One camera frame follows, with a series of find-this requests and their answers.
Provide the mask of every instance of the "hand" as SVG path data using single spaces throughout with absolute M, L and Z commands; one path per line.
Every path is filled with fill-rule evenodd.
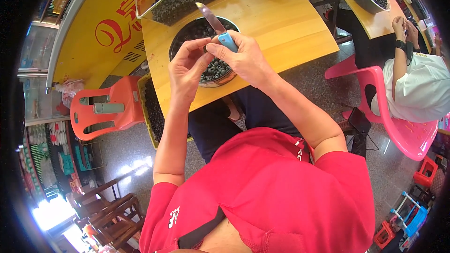
M 185 41 L 169 63 L 171 106 L 189 108 L 191 105 L 200 76 L 214 58 L 210 53 L 203 52 L 203 47 L 210 42 L 209 37 Z
M 394 29 L 395 35 L 398 40 L 406 42 L 406 22 L 402 16 L 395 17 L 392 21 L 392 28 Z
M 434 43 L 436 44 L 436 48 L 441 48 L 441 37 L 438 33 L 435 33 L 434 35 Z
M 406 20 L 406 29 L 408 30 L 408 36 L 406 37 L 406 40 L 413 42 L 414 49 L 419 49 L 419 31 L 409 20 Z
M 206 45 L 206 50 L 227 63 L 235 73 L 255 88 L 262 90 L 264 85 L 270 84 L 269 80 L 279 77 L 262 55 L 254 38 L 233 30 L 228 33 L 238 46 L 237 53 L 219 44 L 217 36 L 212 39 L 212 43 Z

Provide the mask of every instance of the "knife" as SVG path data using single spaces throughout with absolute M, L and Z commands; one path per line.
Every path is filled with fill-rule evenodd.
M 219 21 L 219 19 L 217 19 L 217 17 L 211 12 L 208 7 L 206 7 L 205 4 L 196 2 L 195 5 L 197 5 L 197 8 L 200 10 L 203 16 L 205 16 L 205 19 L 208 21 L 214 31 L 216 31 L 217 35 L 219 36 L 219 42 L 234 53 L 237 53 L 238 47 L 236 46 L 222 23 Z

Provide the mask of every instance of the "dark trousers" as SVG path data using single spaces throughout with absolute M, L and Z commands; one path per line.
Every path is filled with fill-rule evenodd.
M 333 17 L 334 10 L 331 10 L 328 17 Z M 336 18 L 336 26 L 352 34 L 353 45 L 355 46 L 355 65 L 358 69 L 378 65 L 384 68 L 384 63 L 395 56 L 394 33 L 369 39 L 363 26 L 351 10 L 339 9 Z M 364 88 L 368 106 L 372 104 L 372 99 L 376 94 L 375 86 L 367 85 Z
M 247 86 L 233 93 L 233 98 L 245 114 L 247 129 L 270 127 L 301 138 L 300 132 L 288 117 L 259 89 Z M 189 113 L 189 132 L 206 163 L 222 144 L 242 132 L 228 118 L 229 114 L 230 110 L 222 99 Z

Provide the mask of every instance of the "blue knife handle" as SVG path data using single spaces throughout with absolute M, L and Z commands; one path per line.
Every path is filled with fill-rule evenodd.
M 219 35 L 219 42 L 234 53 L 238 52 L 238 47 L 236 46 L 233 39 L 231 38 L 231 35 L 229 35 L 228 32 L 224 32 Z

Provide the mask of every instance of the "wrist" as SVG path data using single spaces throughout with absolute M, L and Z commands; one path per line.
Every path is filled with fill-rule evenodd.
M 405 34 L 397 34 L 396 35 L 396 40 L 400 40 L 400 41 L 402 41 L 403 43 L 406 43 L 406 35 Z
M 169 104 L 169 114 L 175 113 L 189 113 L 189 108 L 191 103 L 186 100 L 186 98 L 171 97 Z
M 260 87 L 259 89 L 267 96 L 270 96 L 278 90 L 280 83 L 283 81 L 284 79 L 282 79 L 278 75 L 278 73 L 274 71 L 273 74 L 268 76 L 267 81 L 264 83 L 264 86 Z

